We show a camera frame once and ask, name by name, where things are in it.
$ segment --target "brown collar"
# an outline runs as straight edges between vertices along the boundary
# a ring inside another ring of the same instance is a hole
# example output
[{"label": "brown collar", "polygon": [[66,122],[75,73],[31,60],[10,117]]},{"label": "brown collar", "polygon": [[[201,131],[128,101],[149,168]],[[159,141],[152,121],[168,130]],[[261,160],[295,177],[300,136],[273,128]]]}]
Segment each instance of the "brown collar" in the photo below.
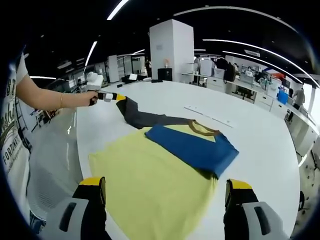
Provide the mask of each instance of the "brown collar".
[{"label": "brown collar", "polygon": [[[219,130],[214,130],[214,129],[208,128],[208,127],[198,123],[196,120],[190,120],[188,124],[189,124],[189,127],[191,128],[192,131],[194,131],[197,134],[201,134],[203,136],[217,136],[218,134],[220,134]],[[198,129],[195,128],[194,124],[203,127],[208,132],[199,131]]]}]

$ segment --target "round table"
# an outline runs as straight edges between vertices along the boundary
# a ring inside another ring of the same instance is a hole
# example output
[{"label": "round table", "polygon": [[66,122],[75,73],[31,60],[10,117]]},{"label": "round table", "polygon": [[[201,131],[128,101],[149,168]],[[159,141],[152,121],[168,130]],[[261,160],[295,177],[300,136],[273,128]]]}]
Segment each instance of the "round table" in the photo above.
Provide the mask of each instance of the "round table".
[{"label": "round table", "polygon": [[[227,179],[250,184],[261,202],[266,202],[283,221],[290,236],[295,226],[300,197],[300,176],[295,147],[283,120],[258,106],[225,93],[178,82],[137,82],[103,90],[120,93],[138,103],[142,112],[195,119],[220,130],[239,155],[218,180],[206,213],[188,240],[224,240]],[[199,107],[210,116],[232,123],[232,127],[184,108]],[[136,131],[128,125],[116,101],[79,107],[76,116],[77,146],[83,178],[91,176],[88,154]],[[114,240],[128,238],[107,213],[106,230]]]}]

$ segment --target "dark gray sleeve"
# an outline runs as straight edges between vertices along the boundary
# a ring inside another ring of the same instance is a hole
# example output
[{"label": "dark gray sleeve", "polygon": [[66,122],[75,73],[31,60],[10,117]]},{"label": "dark gray sleeve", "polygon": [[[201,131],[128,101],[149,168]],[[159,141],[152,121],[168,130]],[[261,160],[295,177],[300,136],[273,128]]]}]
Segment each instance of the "dark gray sleeve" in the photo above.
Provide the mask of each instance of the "dark gray sleeve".
[{"label": "dark gray sleeve", "polygon": [[156,124],[163,126],[186,125],[190,121],[190,119],[181,117],[141,112],[138,110],[138,104],[129,97],[127,97],[125,100],[118,101],[116,105],[123,115],[125,121],[137,129],[153,127]]}]

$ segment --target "bracelet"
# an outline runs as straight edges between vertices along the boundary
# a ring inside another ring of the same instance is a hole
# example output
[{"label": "bracelet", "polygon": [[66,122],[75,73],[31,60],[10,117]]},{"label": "bracelet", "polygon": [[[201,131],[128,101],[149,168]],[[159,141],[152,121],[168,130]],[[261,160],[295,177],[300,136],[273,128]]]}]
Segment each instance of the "bracelet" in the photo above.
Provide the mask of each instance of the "bracelet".
[{"label": "bracelet", "polygon": [[61,108],[61,109],[63,108],[63,107],[62,107],[62,98],[63,98],[63,96],[64,96],[64,94],[61,93],[61,98],[60,98],[60,108]]}]

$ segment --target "white pillar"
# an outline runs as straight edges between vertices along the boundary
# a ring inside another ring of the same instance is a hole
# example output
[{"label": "white pillar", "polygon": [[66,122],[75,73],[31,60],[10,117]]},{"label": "white pillar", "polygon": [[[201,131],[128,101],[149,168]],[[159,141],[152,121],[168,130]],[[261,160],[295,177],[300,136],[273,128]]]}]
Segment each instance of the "white pillar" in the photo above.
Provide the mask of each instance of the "white pillar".
[{"label": "white pillar", "polygon": [[308,108],[308,113],[309,113],[309,114],[311,113],[312,108],[313,108],[313,106],[314,106],[315,95],[316,95],[316,88],[312,87],[310,104],[309,104],[309,108]]},{"label": "white pillar", "polygon": [[118,72],[117,55],[108,56],[108,71],[109,71],[110,83],[120,81],[119,72]]},{"label": "white pillar", "polygon": [[194,62],[194,29],[182,22],[170,19],[150,28],[150,53],[152,78],[158,79],[158,69],[172,68],[174,82],[189,83],[193,77],[182,75],[187,64]]}]

